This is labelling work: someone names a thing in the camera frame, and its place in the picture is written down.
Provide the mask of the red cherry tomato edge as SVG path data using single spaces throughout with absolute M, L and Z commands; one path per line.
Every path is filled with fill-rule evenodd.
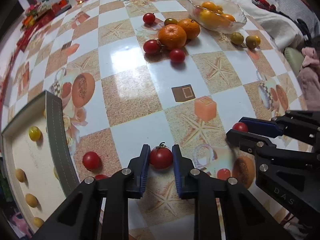
M 107 178 L 109 178 L 109 176 L 107 176 L 107 175 L 105 175 L 105 174 L 97 174 L 97 175 L 95 176 L 95 179 L 96 179 L 96 180 L 102 180 L 102 179 L 107 179 Z

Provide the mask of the yellow-green cherry tomato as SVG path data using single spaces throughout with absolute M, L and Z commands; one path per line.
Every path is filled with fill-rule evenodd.
M 29 138 L 32 140 L 32 141 L 38 141 L 40 140 L 41 138 L 41 131 L 38 127 L 36 126 L 31 126 L 29 128 L 29 131 L 28 131 L 28 134 L 29 134 Z

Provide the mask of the tan longan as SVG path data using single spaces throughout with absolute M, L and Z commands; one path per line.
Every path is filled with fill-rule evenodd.
M 44 220 L 42 220 L 42 219 L 39 218 L 39 217 L 34 217 L 34 218 L 33 218 L 33 224 L 34 224 L 37 228 L 40 228 L 41 226 L 43 226 Z
M 22 169 L 20 169 L 20 168 L 17 168 L 16 170 L 15 170 L 15 177 L 16 177 L 16 179 L 20 182 L 20 183 L 23 183 L 23 182 L 25 182 L 26 181 L 26 175 L 25 175 L 25 172 L 22 170 Z
M 38 203 L 39 203 L 37 198 L 34 195 L 30 194 L 30 193 L 25 195 L 25 201 L 32 208 L 36 208 L 38 206 Z

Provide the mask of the red cherry tomato with stem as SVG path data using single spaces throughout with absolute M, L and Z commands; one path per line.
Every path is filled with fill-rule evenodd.
M 150 152 L 150 164 L 157 170 L 169 168 L 173 163 L 171 150 L 161 142 Z

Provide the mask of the clear glass fruit bowl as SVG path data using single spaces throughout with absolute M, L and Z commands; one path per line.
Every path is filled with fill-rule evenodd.
M 186 1 L 191 18 L 208 30 L 231 34 L 247 23 L 243 10 L 230 0 Z

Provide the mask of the orange mandarin front left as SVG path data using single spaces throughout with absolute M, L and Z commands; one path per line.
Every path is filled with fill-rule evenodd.
M 187 41 L 187 34 L 179 25 L 169 24 L 160 29 L 158 39 L 168 50 L 180 49 Z

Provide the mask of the green-brown round fruit right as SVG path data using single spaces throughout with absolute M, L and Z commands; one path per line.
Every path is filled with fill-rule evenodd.
M 255 49 L 258 46 L 257 38 L 255 36 L 249 35 L 246 37 L 246 46 L 249 49 Z

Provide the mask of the green-brown round fruit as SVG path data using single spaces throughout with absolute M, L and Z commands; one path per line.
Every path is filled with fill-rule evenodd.
M 246 37 L 246 46 L 249 49 L 255 49 L 258 46 L 257 38 L 255 36 L 249 35 Z
M 244 37 L 241 33 L 239 32 L 233 32 L 231 35 L 230 35 L 230 40 L 233 44 L 239 46 L 239 45 L 242 45 L 243 42 L 244 42 Z

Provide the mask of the green-brown round fruit left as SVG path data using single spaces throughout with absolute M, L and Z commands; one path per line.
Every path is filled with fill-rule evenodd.
M 233 44 L 239 46 L 239 45 L 242 45 L 243 42 L 244 42 L 244 37 L 241 33 L 239 32 L 233 32 L 231 35 L 230 35 L 230 40 Z

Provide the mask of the orange in bowl back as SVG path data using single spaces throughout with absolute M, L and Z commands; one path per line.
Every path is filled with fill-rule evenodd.
M 205 8 L 205 9 L 208 9 L 210 11 L 218 11 L 219 10 L 219 7 L 216 4 L 214 4 L 213 2 L 210 2 L 210 1 L 203 2 L 201 4 L 201 7 Z

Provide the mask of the snack packages pile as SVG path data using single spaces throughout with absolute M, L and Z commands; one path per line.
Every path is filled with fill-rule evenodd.
M 76 5 L 88 0 L 75 0 Z M 72 8 L 72 0 L 27 0 L 27 5 L 23 6 L 24 19 L 22 20 L 22 36 L 17 41 L 17 48 L 25 51 L 31 35 L 41 29 L 54 18 Z

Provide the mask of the red cherry tomato front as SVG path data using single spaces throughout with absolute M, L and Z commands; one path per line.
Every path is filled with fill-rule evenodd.
M 182 63 L 185 60 L 185 52 L 181 49 L 173 49 L 169 53 L 171 62 Z

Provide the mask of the yellow cherry tomato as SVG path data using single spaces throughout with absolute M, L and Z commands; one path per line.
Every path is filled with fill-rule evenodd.
M 54 175 L 55 175 L 56 179 L 59 180 L 59 176 L 58 176 L 58 174 L 57 174 L 57 170 L 56 170 L 55 167 L 53 168 L 53 171 L 54 171 Z

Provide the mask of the orange mandarin near bowl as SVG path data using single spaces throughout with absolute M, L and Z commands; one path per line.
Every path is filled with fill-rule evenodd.
M 177 25 L 186 32 L 188 40 L 197 38 L 201 31 L 199 24 L 191 18 L 182 19 L 178 21 Z

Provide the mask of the shallow cardboard box tray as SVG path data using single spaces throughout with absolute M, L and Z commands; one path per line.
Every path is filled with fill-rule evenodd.
M 31 126 L 40 129 L 40 140 L 29 138 Z M 61 99 L 43 91 L 27 103 L 3 130 L 2 153 L 14 200 L 31 231 L 36 232 L 33 218 L 47 220 L 79 185 L 67 145 Z M 15 177 L 17 168 L 25 172 L 23 183 Z M 37 198 L 36 208 L 26 203 L 28 193 Z

